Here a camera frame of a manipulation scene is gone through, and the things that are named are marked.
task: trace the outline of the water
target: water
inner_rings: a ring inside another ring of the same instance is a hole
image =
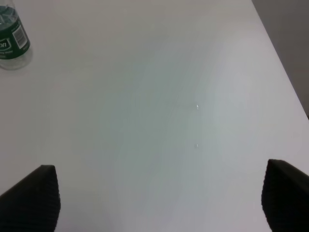
[[[8,6],[0,6],[0,36],[1,32],[12,26],[18,20],[17,11]],[[7,70],[16,70],[28,65],[32,60],[31,47],[26,53],[12,59],[0,59],[0,67]]]

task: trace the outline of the white table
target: white table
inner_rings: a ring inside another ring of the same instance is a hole
[[[267,160],[309,173],[309,123],[250,0],[15,3],[0,192],[54,164],[57,232],[270,231]]]

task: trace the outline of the gray wall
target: gray wall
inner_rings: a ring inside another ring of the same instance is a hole
[[[309,115],[309,1],[253,0],[307,115]]]

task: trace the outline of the plastic water bottle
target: plastic water bottle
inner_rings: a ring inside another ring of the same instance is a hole
[[[0,67],[22,68],[32,60],[29,38],[12,0],[0,0]]]

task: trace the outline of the green bottle label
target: green bottle label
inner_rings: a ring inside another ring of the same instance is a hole
[[[10,27],[0,30],[0,59],[14,59],[30,47],[29,38],[18,18]]]

